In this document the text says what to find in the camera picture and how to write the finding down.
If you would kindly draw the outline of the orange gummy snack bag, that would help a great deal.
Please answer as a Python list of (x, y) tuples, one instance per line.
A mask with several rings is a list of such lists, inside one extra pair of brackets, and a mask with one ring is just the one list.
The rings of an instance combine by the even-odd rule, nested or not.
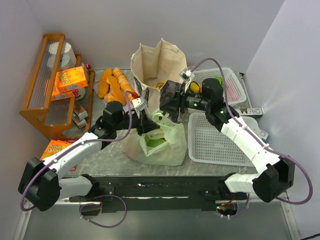
[(164, 80), (164, 81), (162, 81), (162, 82), (158, 82), (157, 84), (155, 84), (155, 85), (153, 86), (153, 88), (160, 90), (165, 83), (166, 83), (166, 80)]

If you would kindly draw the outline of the green plastic grocery bag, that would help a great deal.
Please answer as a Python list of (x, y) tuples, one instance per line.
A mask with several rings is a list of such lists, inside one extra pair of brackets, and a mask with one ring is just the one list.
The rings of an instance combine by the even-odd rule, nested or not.
[(180, 166), (188, 148), (184, 125), (171, 121), (169, 114), (162, 111), (154, 112), (150, 119), (159, 128), (142, 135), (132, 129), (122, 142), (123, 153), (144, 164)]

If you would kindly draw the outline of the beige canvas tote bag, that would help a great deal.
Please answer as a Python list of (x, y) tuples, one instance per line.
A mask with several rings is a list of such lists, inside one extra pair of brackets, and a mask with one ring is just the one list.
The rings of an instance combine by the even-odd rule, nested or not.
[[(146, 100), (149, 116), (181, 89), (184, 81), (180, 73), (186, 68), (186, 56), (175, 44), (161, 39), (155, 47), (139, 45), (131, 57), (130, 69), (135, 91)], [(162, 81), (166, 82), (161, 89), (153, 88)]]

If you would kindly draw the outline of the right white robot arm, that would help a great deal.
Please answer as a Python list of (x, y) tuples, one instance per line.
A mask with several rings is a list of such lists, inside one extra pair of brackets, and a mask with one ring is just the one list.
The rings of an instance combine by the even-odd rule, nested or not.
[(232, 140), (254, 165), (256, 174), (230, 173), (223, 178), (222, 188), (228, 193), (254, 193), (269, 203), (294, 183), (295, 164), (286, 157), (267, 150), (243, 118), (226, 106), (224, 90), (215, 78), (202, 82), (201, 92), (178, 90), (160, 104), (160, 110), (175, 115), (186, 108), (203, 111), (208, 122)]

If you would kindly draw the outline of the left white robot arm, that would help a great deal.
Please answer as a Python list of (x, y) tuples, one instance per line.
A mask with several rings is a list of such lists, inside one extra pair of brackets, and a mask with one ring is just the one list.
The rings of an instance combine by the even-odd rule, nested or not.
[(123, 137), (117, 137), (117, 131), (136, 129), (142, 135), (159, 127), (147, 117), (144, 109), (124, 112), (120, 102), (109, 102), (95, 124), (76, 142), (43, 160), (34, 157), (27, 162), (18, 186), (18, 192), (22, 195), (21, 210), (28, 211), (24, 206), (25, 200), (43, 212), (60, 199), (82, 196), (91, 200), (98, 197), (100, 183), (92, 176), (63, 177), (85, 158), (112, 142), (123, 140)]

